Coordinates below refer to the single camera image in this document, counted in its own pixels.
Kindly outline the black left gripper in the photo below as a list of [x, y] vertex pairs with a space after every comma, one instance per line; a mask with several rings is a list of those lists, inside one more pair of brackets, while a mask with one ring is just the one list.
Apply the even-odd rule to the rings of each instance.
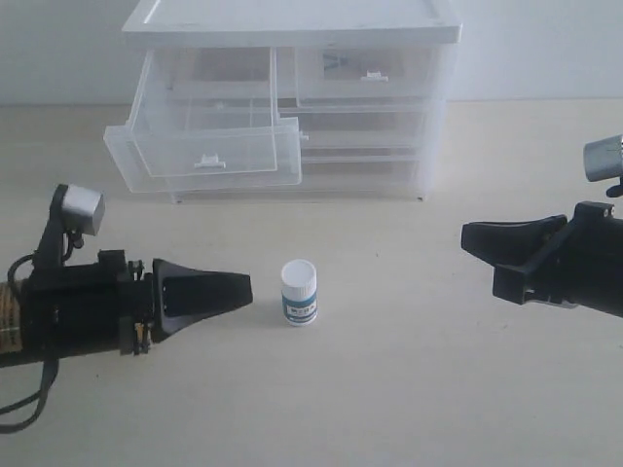
[[101, 250], [90, 264], [35, 268], [21, 294], [22, 353], [145, 354], [151, 336], [162, 342], [253, 302], [248, 274], [190, 269], [162, 259], [153, 261], [152, 272], [140, 260], [127, 260], [123, 250]]

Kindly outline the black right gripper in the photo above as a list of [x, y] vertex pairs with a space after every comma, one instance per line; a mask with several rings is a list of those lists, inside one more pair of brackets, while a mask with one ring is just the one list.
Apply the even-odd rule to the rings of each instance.
[[463, 251], [495, 267], [493, 295], [622, 316], [622, 221], [610, 203], [582, 201], [565, 215], [523, 222], [471, 222]]

